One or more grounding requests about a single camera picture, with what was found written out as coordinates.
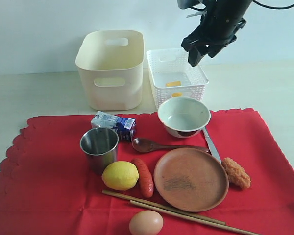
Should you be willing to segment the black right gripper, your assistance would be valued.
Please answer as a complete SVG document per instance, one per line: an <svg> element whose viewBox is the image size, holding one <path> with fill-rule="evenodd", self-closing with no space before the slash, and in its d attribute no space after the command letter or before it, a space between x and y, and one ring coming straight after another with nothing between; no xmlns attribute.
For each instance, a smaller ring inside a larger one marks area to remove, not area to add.
<svg viewBox="0 0 294 235"><path fill-rule="evenodd" d="M214 58L220 51L236 40L241 27L246 0L203 0L205 11L200 25L182 41L181 46L189 52L188 63L195 67L207 54Z"/></svg>

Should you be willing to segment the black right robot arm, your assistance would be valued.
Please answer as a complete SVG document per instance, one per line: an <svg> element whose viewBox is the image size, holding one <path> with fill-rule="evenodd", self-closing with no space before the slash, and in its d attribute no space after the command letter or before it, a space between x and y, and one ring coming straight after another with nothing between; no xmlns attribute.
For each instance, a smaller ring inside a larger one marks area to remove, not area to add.
<svg viewBox="0 0 294 235"><path fill-rule="evenodd" d="M215 57L222 49L236 41L236 33L243 28L244 13L250 0L179 0L181 9L195 10L200 15L199 26L181 43L188 53L188 63L195 67L205 55Z"/></svg>

